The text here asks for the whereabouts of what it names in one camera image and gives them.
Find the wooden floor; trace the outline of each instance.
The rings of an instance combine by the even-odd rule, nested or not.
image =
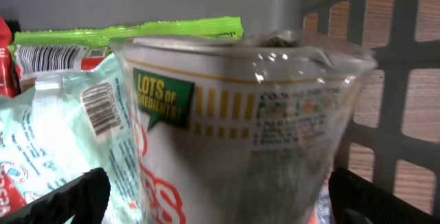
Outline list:
[[[329,36],[346,39],[348,1],[334,5],[331,9]],[[363,46],[374,48],[388,43],[391,27],[393,0],[367,0]],[[305,18],[305,29],[316,31],[318,14]],[[440,0],[421,0],[417,18],[417,41],[440,40]],[[355,110],[355,122],[377,127],[384,78],[377,70],[368,84]],[[403,134],[440,143],[440,69],[416,69],[411,72]],[[349,169],[367,180],[373,176],[373,151],[353,144]],[[436,177],[428,169],[407,161],[397,162],[394,194],[413,206],[432,213],[432,198]]]

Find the green speech bubble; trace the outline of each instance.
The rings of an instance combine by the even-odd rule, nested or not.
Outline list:
[[[159,121],[186,128],[194,83],[133,69],[137,107],[150,115],[148,130]]]

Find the light blue plastic package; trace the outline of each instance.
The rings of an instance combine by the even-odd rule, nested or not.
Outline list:
[[[91,73],[39,78],[0,98],[0,166],[27,203],[102,167],[111,183],[103,223],[138,223],[138,165],[124,79],[114,55]]]

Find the instant noodle cup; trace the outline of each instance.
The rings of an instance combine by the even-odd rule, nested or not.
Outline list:
[[[307,223],[376,67],[361,47],[289,31],[111,47],[153,223]]]

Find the gold stripe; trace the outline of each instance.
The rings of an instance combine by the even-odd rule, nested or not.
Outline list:
[[[219,128],[219,137],[220,138],[225,137],[225,128],[223,128],[223,127]]]
[[[243,131],[241,132],[241,138],[247,139],[248,137],[249,137],[249,129],[244,128]]]
[[[198,135],[201,134],[201,126],[200,126],[200,124],[195,124],[195,126],[194,126],[194,132],[195,132],[196,134],[198,134]]]
[[[254,101],[255,101],[255,94],[249,93],[247,95],[247,103],[246,103],[246,110],[245,110],[245,119],[251,120],[252,114],[254,112]]]
[[[214,133],[214,129],[212,128],[212,126],[211,125],[208,125],[207,127],[206,127],[206,135],[208,136],[208,137],[212,137],[212,134]]]
[[[204,103],[204,89],[203,87],[196,87],[196,101],[195,101],[195,113],[198,115],[201,115],[202,113],[202,106]]]
[[[232,109],[232,119],[238,120],[240,117],[241,93],[234,94],[234,106]]]
[[[300,84],[300,83],[316,82],[315,78],[297,79],[297,80],[280,80],[280,81],[266,80],[266,81],[259,82],[257,80],[242,80],[242,79],[235,79],[235,78],[226,78],[226,77],[221,77],[221,76],[213,76],[213,75],[209,75],[209,74],[201,74],[201,73],[195,73],[195,72],[184,71],[184,70],[179,70],[179,69],[173,69],[173,68],[163,67],[160,65],[154,65],[151,63],[146,63],[146,62],[142,62],[142,61],[138,61],[138,60],[133,60],[131,58],[126,58],[125,60],[127,62],[135,63],[137,65],[143,65],[145,67],[150,67],[153,69],[167,71],[167,72],[171,72],[171,73],[175,73],[175,74],[181,74],[181,75],[185,75],[185,76],[194,76],[194,77],[211,79],[211,80],[218,80],[218,81],[222,81],[222,82],[232,82],[232,83],[241,83],[241,84],[249,84],[249,85],[286,85],[286,84]],[[345,80],[345,78],[323,78],[323,80],[333,82],[333,81],[343,81],[343,80]]]
[[[231,139],[235,139],[237,137],[237,129],[236,128],[231,128],[231,131],[229,133],[229,138]]]
[[[225,119],[228,115],[228,92],[222,91],[221,92],[221,100],[220,100],[220,118]]]
[[[215,89],[208,91],[208,117],[214,117]]]

